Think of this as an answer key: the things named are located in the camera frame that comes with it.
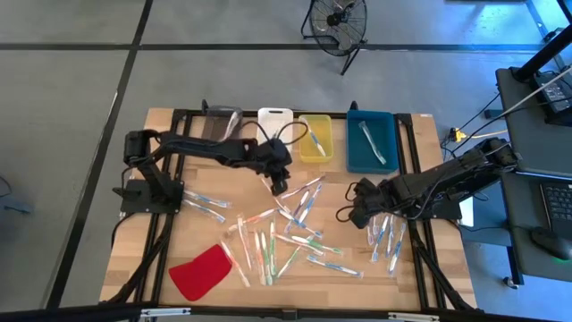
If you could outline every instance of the desk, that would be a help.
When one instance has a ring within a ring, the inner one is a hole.
[[[525,228],[546,227],[540,183],[546,178],[523,174],[504,174],[502,189],[510,225]],[[519,270],[527,275],[572,282],[572,262],[564,262],[534,245],[529,233],[520,228],[511,232]]]
[[[168,131],[171,119],[172,109],[152,108],[147,115],[145,128]],[[428,114],[414,114],[412,120],[422,170],[438,165],[442,161],[442,155],[433,117]],[[205,118],[202,116],[193,117],[190,135],[200,137],[204,122]],[[190,303],[182,297],[171,278],[165,274],[160,304],[237,308],[420,310],[412,250],[407,232],[403,240],[397,272],[392,278],[386,273],[385,258],[376,265],[369,263],[371,249],[366,242],[366,231],[358,230],[350,223],[339,223],[334,217],[338,208],[348,205],[343,198],[348,185],[358,181],[363,175],[346,172],[345,120],[332,120],[332,132],[334,158],[327,164],[301,163],[298,145],[293,146],[293,163],[288,167],[291,179],[288,180],[288,184],[291,188],[296,188],[316,178],[319,174],[325,174],[324,187],[307,218],[307,224],[324,232],[324,244],[342,248],[345,252],[343,258],[332,255],[328,256],[328,259],[364,270],[365,277],[359,280],[355,277],[340,275],[338,272],[331,272],[322,267],[313,267],[300,258],[300,261],[278,280],[276,285],[261,286],[257,272],[254,270],[247,272],[248,279],[253,286],[246,289],[233,269],[205,297]],[[255,137],[255,134],[256,128],[252,126],[243,129],[242,135]],[[404,144],[408,144],[407,136],[402,137],[405,138]],[[411,169],[412,162],[408,149],[404,150],[407,168]],[[379,182],[390,176],[367,175],[367,177],[373,182]],[[247,169],[230,169],[218,165],[213,160],[186,157],[182,179],[186,187],[195,192],[232,201],[233,208],[230,211],[222,211],[227,217],[224,225],[219,225],[193,208],[181,208],[181,212],[174,219],[166,262],[167,268],[191,261],[208,247],[217,243],[222,233],[235,221],[234,218],[238,213],[249,217],[268,208],[275,208],[272,198],[260,179]],[[297,198],[287,199],[288,206],[294,208]],[[286,221],[281,217],[276,217],[276,222],[279,232]],[[401,219],[398,218],[396,226],[399,227],[400,223]],[[105,275],[101,300],[107,300],[115,295],[138,266],[148,225],[149,215],[136,214],[118,229]],[[252,233],[255,228],[261,228],[268,234],[268,225],[268,221],[259,223],[249,227],[249,232]],[[464,300],[475,306],[473,287],[457,228],[445,221],[433,221],[433,235],[442,271]],[[247,267],[240,240],[235,238],[230,246],[241,265]],[[277,242],[279,267],[283,265],[292,251],[293,248],[290,245],[281,241]],[[153,276],[155,276],[154,267],[149,270],[144,300],[150,299]],[[425,283],[430,304],[434,306],[432,278],[427,269],[425,270]]]
[[[515,80],[508,69],[497,70],[496,76],[504,110],[532,93],[530,86]],[[572,177],[572,151],[565,148],[572,138],[572,128],[545,123],[538,104],[536,97],[531,97],[522,104],[524,110],[505,117],[512,148],[521,157],[518,170]]]
[[[505,110],[532,92],[528,84],[516,81],[508,69],[497,70],[496,76]],[[543,110],[536,106],[538,103],[536,97],[531,97],[523,103],[526,109],[506,117],[512,148],[521,157],[517,169],[527,173],[572,177],[569,163],[572,152],[569,148],[564,148],[569,145],[572,128],[546,124]],[[504,204],[512,225],[548,227],[538,188],[539,182],[547,180],[550,179],[518,174],[501,177]],[[532,244],[528,233],[522,229],[511,232],[511,244],[509,262],[515,284],[523,283],[521,272],[572,280],[571,266],[563,265]]]

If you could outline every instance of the yellow bin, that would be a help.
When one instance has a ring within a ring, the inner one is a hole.
[[[300,159],[305,163],[330,161],[333,157],[332,119],[329,115],[324,114],[303,114],[299,117],[300,121],[302,119],[306,120],[309,128],[318,139],[318,142],[324,149],[325,157],[320,153],[308,131],[308,134],[300,140]]]

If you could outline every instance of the metal bracket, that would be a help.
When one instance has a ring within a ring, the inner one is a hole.
[[[149,184],[145,180],[129,180],[123,191],[121,211],[125,213],[177,214],[181,209],[184,182],[171,181],[172,196],[165,200],[154,200]],[[114,188],[120,196],[121,189]]]
[[[172,120],[177,123],[183,121],[185,117],[187,117],[187,112],[188,112],[187,110],[175,109],[174,111],[172,111]]]
[[[296,321],[298,319],[298,310],[282,309],[282,319],[285,321]]]
[[[413,119],[409,113],[397,113],[395,117],[406,126],[413,126]]]
[[[430,316],[425,314],[413,314],[413,313],[389,313],[389,319],[391,320],[403,320],[409,322],[439,322],[438,316]]]
[[[181,315],[190,315],[190,308],[177,308],[177,309],[142,309],[142,318],[156,318],[156,317],[176,317]]]

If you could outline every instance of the fan stand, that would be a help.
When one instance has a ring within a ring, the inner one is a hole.
[[[302,34],[302,37],[304,39],[308,39],[308,38],[330,38],[332,39],[334,42],[338,43],[338,40],[332,36],[310,36],[310,35],[305,35],[304,34],[304,27],[306,26],[306,22],[307,19],[310,17],[310,13],[312,12],[312,7],[314,6],[314,2],[315,0],[311,0],[310,1],[310,6],[307,8],[307,13],[306,13],[306,18],[304,18],[304,22],[302,22],[302,27],[300,28],[300,34]],[[359,50],[361,49],[361,47],[367,42],[367,40],[361,39],[359,40],[359,44],[357,44],[356,49],[354,49],[354,53],[353,54],[349,54],[348,58],[346,58],[346,63],[343,65],[343,68],[341,69],[341,73],[340,75],[343,76],[346,71],[348,70],[349,66],[351,65],[351,63],[354,62],[354,59],[356,58],[356,56],[359,53]]]

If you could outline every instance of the red silicone pad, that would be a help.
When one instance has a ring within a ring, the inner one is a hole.
[[[169,275],[185,299],[196,301],[219,284],[231,268],[224,250],[215,245],[189,263],[169,268]]]

